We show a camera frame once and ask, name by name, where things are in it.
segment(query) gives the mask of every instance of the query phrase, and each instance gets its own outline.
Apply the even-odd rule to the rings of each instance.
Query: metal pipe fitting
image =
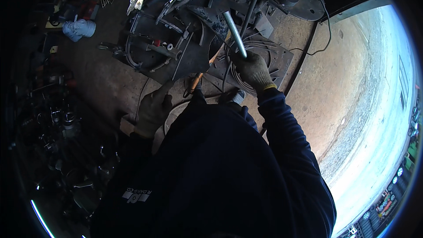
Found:
[[[236,28],[236,25],[234,23],[234,20],[232,19],[232,16],[230,15],[230,11],[226,11],[223,13],[223,16],[225,17],[226,22],[228,23],[229,30],[232,34],[232,37],[235,40],[236,45],[238,46],[239,52],[242,57],[247,57],[247,51],[245,50],[244,44],[242,42],[241,36],[239,35],[238,29]]]

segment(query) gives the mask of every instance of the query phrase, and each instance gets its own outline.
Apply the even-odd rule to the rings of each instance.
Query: printed logo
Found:
[[[140,190],[127,188],[122,198],[128,199],[126,203],[135,203],[137,201],[145,202],[150,196],[151,190]]]

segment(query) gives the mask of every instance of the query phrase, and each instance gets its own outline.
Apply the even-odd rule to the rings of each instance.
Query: gloved hand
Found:
[[[253,87],[257,93],[261,93],[268,88],[277,88],[272,82],[266,62],[260,55],[247,50],[246,59],[239,53],[231,54],[230,58],[242,80]]]
[[[172,109],[172,95],[166,93],[173,84],[173,81],[168,81],[141,100],[138,108],[138,123],[134,128],[135,133],[144,138],[154,138],[157,129],[163,125]]]

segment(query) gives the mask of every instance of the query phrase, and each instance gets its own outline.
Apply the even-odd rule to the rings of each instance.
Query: plastic bag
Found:
[[[63,24],[63,34],[69,37],[74,42],[77,42],[84,37],[91,37],[96,31],[96,23],[91,20],[78,19],[75,15],[74,21],[67,21]]]

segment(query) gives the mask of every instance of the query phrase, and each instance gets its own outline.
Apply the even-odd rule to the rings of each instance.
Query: hand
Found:
[[[261,93],[268,88],[276,88],[272,77],[270,77],[266,62],[260,55],[247,50],[246,59],[239,53],[231,54],[230,58],[242,80],[253,87],[257,93]]]
[[[157,129],[163,125],[172,109],[172,95],[166,93],[173,87],[167,81],[156,91],[145,95],[138,108],[138,123],[134,132],[144,138],[154,138]]]

